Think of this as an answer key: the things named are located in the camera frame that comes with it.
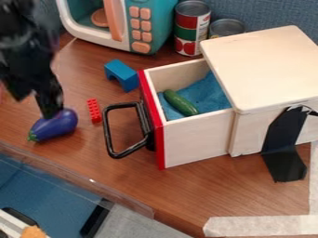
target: microwave door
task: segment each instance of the microwave door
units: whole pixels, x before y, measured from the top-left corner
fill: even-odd
[[[123,41],[125,33],[125,0],[103,0],[105,14],[109,24],[112,39],[114,41]]]

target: green cucumber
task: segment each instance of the green cucumber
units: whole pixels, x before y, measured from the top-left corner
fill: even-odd
[[[188,100],[186,100],[173,90],[166,90],[164,92],[164,97],[173,108],[175,108],[185,116],[199,114],[199,111],[192,103],[190,103]]]

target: red lego brick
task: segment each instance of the red lego brick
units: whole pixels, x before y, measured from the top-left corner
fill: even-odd
[[[96,99],[89,99],[87,101],[88,110],[90,119],[92,120],[92,123],[99,123],[101,122],[101,113],[99,109],[99,104]]]

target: wooden table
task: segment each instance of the wooden table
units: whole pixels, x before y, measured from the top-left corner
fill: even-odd
[[[92,125],[86,100],[96,98],[101,108],[139,100],[138,90],[127,94],[116,81],[106,80],[103,65],[113,59],[136,70],[191,60],[174,53],[171,45],[155,56],[141,56],[73,41],[58,54],[54,68],[67,107],[78,112],[77,130],[41,144],[28,142],[40,115],[35,100],[17,103],[6,95],[0,105],[1,150],[195,237],[203,236],[212,216],[308,214],[308,179],[275,184],[259,154],[221,156],[165,171],[157,169],[154,153],[146,149],[122,160],[110,158],[102,124]],[[112,113],[111,124],[117,150],[141,137],[133,111]],[[308,163],[309,145],[298,150]]]

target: wooden drawer box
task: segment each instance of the wooden drawer box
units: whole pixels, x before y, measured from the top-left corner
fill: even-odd
[[[201,44],[205,59],[139,72],[160,169],[229,153],[260,152],[272,121],[286,108],[318,110],[318,47],[287,26]],[[179,90],[211,71],[232,108],[167,121],[158,93]],[[318,119],[308,116],[297,143],[318,139]]]

